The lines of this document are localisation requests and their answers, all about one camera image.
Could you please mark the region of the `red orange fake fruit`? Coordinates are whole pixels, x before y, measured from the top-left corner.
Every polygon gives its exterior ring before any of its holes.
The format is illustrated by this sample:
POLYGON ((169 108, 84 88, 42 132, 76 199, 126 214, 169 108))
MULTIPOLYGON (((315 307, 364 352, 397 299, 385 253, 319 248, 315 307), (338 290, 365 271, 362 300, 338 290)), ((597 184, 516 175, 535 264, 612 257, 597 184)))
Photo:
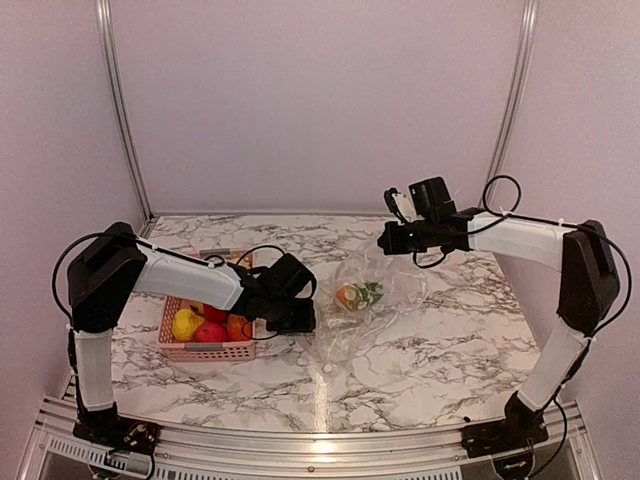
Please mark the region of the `red orange fake fruit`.
POLYGON ((240 315, 230 315, 226 322, 228 338, 231 342, 250 341, 252 339, 251 322, 240 315))

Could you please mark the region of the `red fake apple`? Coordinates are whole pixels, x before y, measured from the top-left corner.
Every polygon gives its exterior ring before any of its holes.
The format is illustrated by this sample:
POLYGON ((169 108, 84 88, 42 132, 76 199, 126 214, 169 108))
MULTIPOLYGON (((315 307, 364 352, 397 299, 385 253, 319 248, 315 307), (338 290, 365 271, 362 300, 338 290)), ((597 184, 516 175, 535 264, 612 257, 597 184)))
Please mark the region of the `red fake apple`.
POLYGON ((229 317, 229 313, 227 311, 217 309, 210 305, 204 304, 203 308, 204 308, 204 315, 209 322, 223 324, 227 321, 229 317))

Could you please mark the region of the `red fake tomato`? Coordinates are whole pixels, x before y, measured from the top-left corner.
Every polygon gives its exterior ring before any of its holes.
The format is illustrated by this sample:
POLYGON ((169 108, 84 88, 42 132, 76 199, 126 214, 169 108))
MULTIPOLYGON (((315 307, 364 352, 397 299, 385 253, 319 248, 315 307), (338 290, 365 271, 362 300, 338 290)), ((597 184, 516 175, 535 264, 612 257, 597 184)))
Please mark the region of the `red fake tomato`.
POLYGON ((226 327, 215 322, 201 324, 193 337, 193 341, 197 343, 224 343, 228 340, 226 327))

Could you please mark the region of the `clear zip top bag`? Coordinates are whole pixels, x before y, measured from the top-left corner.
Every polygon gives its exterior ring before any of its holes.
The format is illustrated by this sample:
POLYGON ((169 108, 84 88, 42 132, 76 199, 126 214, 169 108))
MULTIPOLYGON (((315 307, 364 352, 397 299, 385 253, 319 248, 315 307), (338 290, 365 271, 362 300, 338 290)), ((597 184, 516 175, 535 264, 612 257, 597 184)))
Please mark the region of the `clear zip top bag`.
POLYGON ((427 300, 427 270, 417 265, 418 256, 385 255, 374 240, 358 245, 322 281, 316 296, 317 324, 314 353, 322 371, 331 373, 347 365, 401 317, 416 312, 427 300), (335 293, 346 284, 379 282, 384 296, 376 304, 346 311, 336 304, 335 293))

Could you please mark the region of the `orange fake tangerine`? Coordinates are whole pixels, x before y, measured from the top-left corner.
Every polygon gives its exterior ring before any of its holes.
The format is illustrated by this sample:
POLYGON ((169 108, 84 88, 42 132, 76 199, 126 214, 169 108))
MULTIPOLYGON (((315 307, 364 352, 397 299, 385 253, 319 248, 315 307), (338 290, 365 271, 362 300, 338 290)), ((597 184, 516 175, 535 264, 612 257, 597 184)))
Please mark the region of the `orange fake tangerine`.
POLYGON ((336 291, 335 301, 346 311, 356 311, 362 301, 361 291, 355 284, 343 285, 336 291))

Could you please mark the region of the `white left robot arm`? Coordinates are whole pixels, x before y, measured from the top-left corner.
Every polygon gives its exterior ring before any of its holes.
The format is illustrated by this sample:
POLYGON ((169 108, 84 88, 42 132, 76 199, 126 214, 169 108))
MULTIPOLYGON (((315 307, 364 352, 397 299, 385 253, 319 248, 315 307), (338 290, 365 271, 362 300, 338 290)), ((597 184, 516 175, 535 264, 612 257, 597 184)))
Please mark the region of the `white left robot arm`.
POLYGON ((82 251, 67 267, 68 358, 76 381, 75 437, 112 448, 151 449, 159 427, 119 414, 111 380, 111 338, 132 293, 194 300, 276 335, 315 328, 315 275, 295 256, 246 268, 213 254, 200 259, 165 249, 116 222, 73 243, 82 251))

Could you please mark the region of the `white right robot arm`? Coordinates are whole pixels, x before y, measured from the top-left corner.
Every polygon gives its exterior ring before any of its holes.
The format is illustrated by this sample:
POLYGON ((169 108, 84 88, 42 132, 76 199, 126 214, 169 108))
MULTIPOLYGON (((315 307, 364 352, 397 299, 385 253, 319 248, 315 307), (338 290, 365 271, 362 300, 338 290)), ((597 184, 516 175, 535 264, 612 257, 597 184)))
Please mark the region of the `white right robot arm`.
POLYGON ((445 180, 413 183, 406 193, 384 194, 392 220, 377 244, 386 255, 417 258, 431 249, 447 258, 455 251, 490 253, 522 260, 558 276, 555 321, 534 367, 509 397, 501 419, 469 424, 462 446, 469 457, 531 449, 548 437, 545 410, 578 373, 598 334, 627 308, 633 273, 624 251, 595 219, 571 222, 520 214, 522 189, 510 175, 496 175, 492 187, 509 182, 517 194, 512 206, 459 208, 445 180))

